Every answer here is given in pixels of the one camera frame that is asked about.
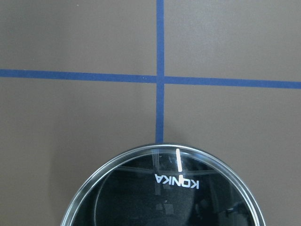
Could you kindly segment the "glass pot lid blue knob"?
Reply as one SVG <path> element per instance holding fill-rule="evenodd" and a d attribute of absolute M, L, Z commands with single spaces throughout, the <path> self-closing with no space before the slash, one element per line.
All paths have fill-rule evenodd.
<path fill-rule="evenodd" d="M 217 157 L 180 144 L 144 145 L 97 169 L 63 226 L 263 226 L 244 181 Z"/>

